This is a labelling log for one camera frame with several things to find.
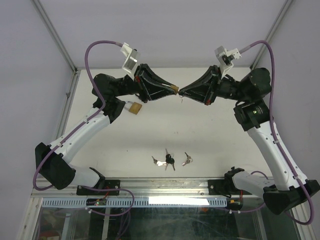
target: glass panel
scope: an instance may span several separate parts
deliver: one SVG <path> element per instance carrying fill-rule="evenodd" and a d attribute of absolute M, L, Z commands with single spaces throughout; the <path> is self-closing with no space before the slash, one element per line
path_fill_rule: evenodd
<path fill-rule="evenodd" d="M 268 239 L 299 240 L 296 224 L 286 214 L 274 215 L 267 207 L 261 209 L 264 229 Z"/>
<path fill-rule="evenodd" d="M 256 198 L 243 201 L 246 207 L 242 210 L 261 204 Z M 116 207 L 94 210 L 107 214 L 124 211 Z M 221 208 L 141 207 L 123 217 L 89 214 L 83 208 L 46 207 L 39 216 L 33 240 L 299 240 L 293 221 L 266 207 L 240 214 Z"/>

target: black bracket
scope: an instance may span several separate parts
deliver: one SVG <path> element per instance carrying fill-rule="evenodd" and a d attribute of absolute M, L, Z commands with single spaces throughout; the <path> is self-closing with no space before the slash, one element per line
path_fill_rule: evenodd
<path fill-rule="evenodd" d="M 239 189 L 228 189 L 225 191 L 222 186 L 226 185 L 225 179 L 210 179 L 208 180 L 208 190 L 209 195 L 240 195 L 241 191 Z M 243 195 L 252 195 L 250 192 L 242 191 Z"/>
<path fill-rule="evenodd" d="M 120 182 L 120 180 L 105 179 L 104 185 L 101 187 L 101 189 L 119 189 Z M 76 194 L 78 196 L 104 196 L 106 193 L 106 191 L 93 191 L 82 186 L 78 186 L 76 189 Z M 119 196 L 119 191 L 109 191 L 109 196 Z"/>

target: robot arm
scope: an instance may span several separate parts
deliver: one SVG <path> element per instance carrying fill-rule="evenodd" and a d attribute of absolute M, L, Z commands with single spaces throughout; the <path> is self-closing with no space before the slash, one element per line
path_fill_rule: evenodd
<path fill-rule="evenodd" d="M 70 184 L 97 189 L 104 186 L 105 177 L 97 170 L 92 167 L 73 166 L 70 162 L 86 142 L 121 114 L 126 103 L 119 100 L 118 96 L 137 95 L 139 99 L 147 103 L 178 93 L 177 86 L 154 74 L 147 64 L 134 67 L 129 61 L 132 55 L 134 53 L 129 53 L 125 61 L 125 71 L 128 73 L 125 77 L 114 78 L 106 74 L 98 74 L 94 77 L 93 81 L 105 100 L 105 107 L 102 111 L 94 115 L 103 106 L 102 101 L 98 98 L 89 112 L 69 132 L 49 145 L 41 142 L 35 148 L 37 168 L 44 158 L 47 158 L 39 173 L 58 190 Z M 133 76 L 130 74 L 132 69 L 136 69 Z"/>
<path fill-rule="evenodd" d="M 283 148 L 310 196 L 318 192 L 320 186 L 316 180 L 308 180 L 299 169 L 281 141 L 275 123 L 273 124 L 277 141 L 273 137 L 269 108 L 263 101 L 263 97 L 271 91 L 269 71 L 265 68 L 256 68 L 241 81 L 235 81 L 226 74 L 230 70 L 226 66 L 233 66 L 230 65 L 233 55 L 224 55 L 223 52 L 226 53 L 226 50 L 223 47 L 217 51 L 221 53 L 216 52 L 216 55 L 222 68 L 216 65 L 210 66 L 202 77 L 182 88 L 179 95 L 205 105 L 212 104 L 216 97 L 237 101 L 233 109 L 235 118 L 258 146 L 272 172 L 273 179 L 251 175 L 241 168 L 232 168 L 224 175 L 225 182 L 220 186 L 220 192 L 229 195 L 230 192 L 245 190 L 262 198 L 274 214 L 281 214 L 305 202 L 307 198 L 277 144 Z"/>

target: white enclosure wall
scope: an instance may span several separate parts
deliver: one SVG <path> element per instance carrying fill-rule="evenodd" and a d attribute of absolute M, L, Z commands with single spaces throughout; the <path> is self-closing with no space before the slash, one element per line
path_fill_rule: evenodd
<path fill-rule="evenodd" d="M 272 40 L 275 56 L 274 117 L 295 162 L 320 181 L 320 1 L 296 1 Z M 259 67 L 269 67 L 266 53 Z M 313 230 L 320 239 L 320 193 L 313 198 Z"/>
<path fill-rule="evenodd" d="M 14 240 L 72 73 L 30 1 L 1 1 L 0 23 L 0 238 Z"/>
<path fill-rule="evenodd" d="M 166 81 L 185 87 L 200 78 L 208 68 L 153 68 Z M 248 67 L 235 67 L 229 74 L 240 81 L 250 72 Z M 96 69 L 115 78 L 125 75 L 122 69 Z M 92 93 L 87 72 L 81 71 L 75 91 L 67 130 L 81 120 L 97 97 Z M 258 147 L 238 124 L 236 101 L 217 98 L 206 106 L 177 95 L 148 103 L 135 95 L 119 97 L 123 101 L 143 104 L 135 115 L 123 110 L 107 128 L 98 132 L 74 157 L 71 164 L 93 167 L 105 177 L 117 178 L 205 178 L 223 177 L 231 167 L 247 171 L 271 172 Z M 175 169 L 154 165 L 152 156 L 164 162 L 166 151 L 174 153 Z M 186 166 L 185 152 L 193 162 Z"/>
<path fill-rule="evenodd" d="M 285 0 L 40 0 L 77 67 L 97 40 L 126 42 L 152 68 L 218 64 L 215 49 L 264 39 Z M 248 67 L 259 48 L 235 62 Z M 96 46 L 90 66 L 119 68 L 115 47 Z"/>

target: key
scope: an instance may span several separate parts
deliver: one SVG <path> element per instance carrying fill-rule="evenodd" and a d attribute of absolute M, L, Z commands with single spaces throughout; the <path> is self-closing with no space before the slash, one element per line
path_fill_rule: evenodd
<path fill-rule="evenodd" d="M 167 165 L 165 161 L 158 161 L 157 159 L 154 158 L 154 156 L 151 156 L 153 158 L 153 163 L 159 167 Z"/>
<path fill-rule="evenodd" d="M 192 163 L 194 160 L 191 158 L 191 156 L 189 156 L 186 152 L 185 152 L 185 155 L 186 155 L 186 160 L 185 162 L 182 163 L 182 166 L 185 166 L 189 163 Z"/>
<path fill-rule="evenodd" d="M 158 165 L 158 164 L 157 164 L 158 160 L 155 159 L 154 156 L 151 156 L 151 157 L 152 157 L 152 159 L 153 159 L 153 163 L 154 163 L 155 165 Z"/>
<path fill-rule="evenodd" d="M 167 163 L 165 166 L 165 170 L 167 170 L 167 167 L 169 164 L 172 165 L 174 171 L 176 170 L 175 169 L 175 160 L 174 160 L 173 156 L 168 153 L 167 149 L 165 149 L 165 162 Z"/>

